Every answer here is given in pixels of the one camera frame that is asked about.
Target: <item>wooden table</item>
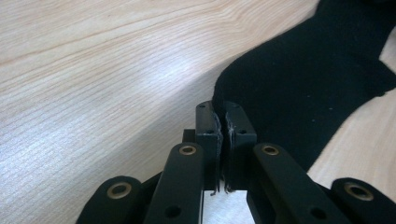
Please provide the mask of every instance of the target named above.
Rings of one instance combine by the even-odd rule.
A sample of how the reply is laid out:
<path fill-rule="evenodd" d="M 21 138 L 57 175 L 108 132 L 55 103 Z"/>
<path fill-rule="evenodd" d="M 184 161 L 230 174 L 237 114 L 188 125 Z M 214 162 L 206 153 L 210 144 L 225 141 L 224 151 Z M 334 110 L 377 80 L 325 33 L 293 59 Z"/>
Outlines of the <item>wooden table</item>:
<path fill-rule="evenodd" d="M 0 1 L 0 222 L 74 223 L 116 175 L 159 173 L 219 73 L 317 1 Z M 396 71 L 396 32 L 381 59 Z M 310 175 L 396 200 L 396 91 L 355 112 Z M 205 223 L 251 223 L 243 192 Z"/>

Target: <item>black sock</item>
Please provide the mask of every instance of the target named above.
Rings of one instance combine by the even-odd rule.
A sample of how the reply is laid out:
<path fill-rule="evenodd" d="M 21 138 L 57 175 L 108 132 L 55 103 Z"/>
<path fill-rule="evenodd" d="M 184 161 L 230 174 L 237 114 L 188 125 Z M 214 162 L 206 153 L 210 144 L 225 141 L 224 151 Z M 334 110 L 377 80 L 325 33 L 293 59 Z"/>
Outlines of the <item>black sock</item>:
<path fill-rule="evenodd" d="M 249 51 L 220 75 L 213 96 L 244 107 L 259 142 L 285 148 L 305 169 L 359 106 L 396 87 L 378 60 L 396 4 L 320 1 L 315 16 Z"/>

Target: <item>table top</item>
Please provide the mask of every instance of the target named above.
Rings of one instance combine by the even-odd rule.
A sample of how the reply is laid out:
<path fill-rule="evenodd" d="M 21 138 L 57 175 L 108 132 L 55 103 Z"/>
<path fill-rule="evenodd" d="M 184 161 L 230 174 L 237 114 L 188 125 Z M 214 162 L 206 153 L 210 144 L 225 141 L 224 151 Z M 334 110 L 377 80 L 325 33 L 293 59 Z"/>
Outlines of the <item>table top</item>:
<path fill-rule="evenodd" d="M 117 175 L 145 181 L 194 127 L 219 73 L 317 1 L 1 1 L 0 220 L 74 223 Z M 381 60 L 396 71 L 396 32 Z M 310 169 L 396 201 L 396 91 L 346 120 Z M 205 196 L 205 223 L 252 223 L 243 192 Z"/>

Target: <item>round hole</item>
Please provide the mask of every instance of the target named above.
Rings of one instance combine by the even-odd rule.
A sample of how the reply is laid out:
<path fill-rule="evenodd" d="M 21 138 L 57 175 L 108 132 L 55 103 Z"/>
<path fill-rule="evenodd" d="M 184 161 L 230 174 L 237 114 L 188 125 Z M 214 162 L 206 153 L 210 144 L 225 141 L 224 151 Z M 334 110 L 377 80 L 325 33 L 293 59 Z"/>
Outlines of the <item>round hole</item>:
<path fill-rule="evenodd" d="M 169 218 L 178 217 L 180 213 L 181 213 L 181 209 L 176 205 L 169 206 L 165 209 L 165 215 Z"/>
<path fill-rule="evenodd" d="M 355 183 L 345 183 L 344 189 L 348 194 L 362 201 L 371 201 L 374 198 L 374 195 L 370 190 Z"/>
<path fill-rule="evenodd" d="M 268 155 L 271 155 L 271 156 L 275 156 L 275 155 L 279 154 L 279 150 L 277 150 L 277 148 L 275 148 L 275 147 L 265 146 L 262 148 L 262 151 Z"/>
<path fill-rule="evenodd" d="M 323 210 L 321 210 L 320 208 L 316 208 L 316 207 L 312 208 L 310 212 L 311 212 L 311 215 L 317 219 L 326 219 L 326 217 L 327 217 L 326 213 Z"/>
<path fill-rule="evenodd" d="M 121 199 L 127 196 L 132 190 L 132 186 L 126 182 L 113 184 L 107 190 L 107 197 L 111 199 Z"/>
<path fill-rule="evenodd" d="M 185 156 L 190 156 L 190 155 L 194 154 L 196 151 L 197 151 L 197 149 L 192 146 L 184 146 L 184 147 L 181 147 L 179 150 L 179 152 Z"/>

